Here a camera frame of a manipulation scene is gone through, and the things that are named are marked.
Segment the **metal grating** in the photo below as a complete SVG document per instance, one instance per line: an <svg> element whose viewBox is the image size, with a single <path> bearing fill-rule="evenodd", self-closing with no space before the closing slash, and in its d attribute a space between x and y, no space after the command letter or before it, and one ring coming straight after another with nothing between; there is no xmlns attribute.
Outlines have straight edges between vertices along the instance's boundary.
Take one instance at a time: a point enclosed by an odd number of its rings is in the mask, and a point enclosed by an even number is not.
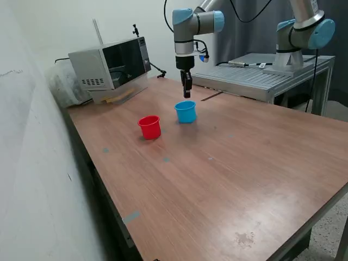
<svg viewBox="0 0 348 261"><path fill-rule="evenodd" d="M209 71L204 72L204 76L220 78L229 82L252 85L266 85L268 88L273 87L281 82L286 81L290 76L280 76L274 74L266 74L262 69L258 68L238 68L228 65L216 66Z"/></svg>
<svg viewBox="0 0 348 261"><path fill-rule="evenodd" d="M104 85L104 79L83 79L82 83L88 86L101 86Z"/></svg>

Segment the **robotic arm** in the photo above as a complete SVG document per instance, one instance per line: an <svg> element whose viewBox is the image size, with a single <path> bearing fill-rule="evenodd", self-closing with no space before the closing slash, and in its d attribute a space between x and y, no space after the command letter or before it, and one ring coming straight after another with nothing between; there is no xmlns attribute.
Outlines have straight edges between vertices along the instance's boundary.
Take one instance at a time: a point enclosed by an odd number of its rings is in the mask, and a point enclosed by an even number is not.
<svg viewBox="0 0 348 261"><path fill-rule="evenodd" d="M192 77L190 69L195 66L194 36L222 31L225 17L218 9L224 0L205 0L195 11L173 11L173 31L176 52L176 67L181 71L184 97L190 98ZM335 31L335 23L325 19L324 11L316 0L290 0L295 19L281 22L277 27L277 56L274 67L281 70L303 66L301 49L319 49L326 46Z"/></svg>
<svg viewBox="0 0 348 261"><path fill-rule="evenodd" d="M176 67L180 69L185 98L191 97L190 70L195 66L194 36L222 31L225 17L221 11L212 11L221 1L205 0L195 11L190 8L173 11ZM208 54L201 59L207 61Z"/></svg>

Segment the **metal workbench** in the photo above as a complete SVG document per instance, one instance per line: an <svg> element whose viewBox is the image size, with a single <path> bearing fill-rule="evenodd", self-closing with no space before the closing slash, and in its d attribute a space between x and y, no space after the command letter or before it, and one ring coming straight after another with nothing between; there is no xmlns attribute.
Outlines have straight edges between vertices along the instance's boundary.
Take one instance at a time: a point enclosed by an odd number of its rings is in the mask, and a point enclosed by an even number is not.
<svg viewBox="0 0 348 261"><path fill-rule="evenodd" d="M273 63L275 54L250 53L234 59L243 63ZM315 56L304 55L304 61L315 63ZM325 115L330 88L334 56L319 56L316 81L313 90L312 113ZM261 68L231 67L221 64L193 74L193 84L245 96L263 102L274 103L275 97L313 78L314 68L308 68L295 77L280 76L262 72Z"/></svg>

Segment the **plastic bag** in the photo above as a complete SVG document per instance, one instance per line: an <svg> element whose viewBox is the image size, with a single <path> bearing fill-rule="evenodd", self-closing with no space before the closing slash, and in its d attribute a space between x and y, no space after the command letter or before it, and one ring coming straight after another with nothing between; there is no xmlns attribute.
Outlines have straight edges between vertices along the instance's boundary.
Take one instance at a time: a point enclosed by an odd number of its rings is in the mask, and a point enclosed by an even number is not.
<svg viewBox="0 0 348 261"><path fill-rule="evenodd" d="M80 87L70 60L57 61L47 72L46 79L54 98L64 108L92 98Z"/></svg>

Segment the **blue cup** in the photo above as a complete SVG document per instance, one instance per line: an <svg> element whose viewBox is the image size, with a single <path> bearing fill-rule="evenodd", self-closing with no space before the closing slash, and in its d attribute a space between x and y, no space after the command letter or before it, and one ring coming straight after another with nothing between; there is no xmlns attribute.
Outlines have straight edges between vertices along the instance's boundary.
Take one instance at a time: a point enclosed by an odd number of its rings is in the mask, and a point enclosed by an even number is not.
<svg viewBox="0 0 348 261"><path fill-rule="evenodd" d="M194 101L183 101L175 105L179 123L192 123L196 120L196 103Z"/></svg>

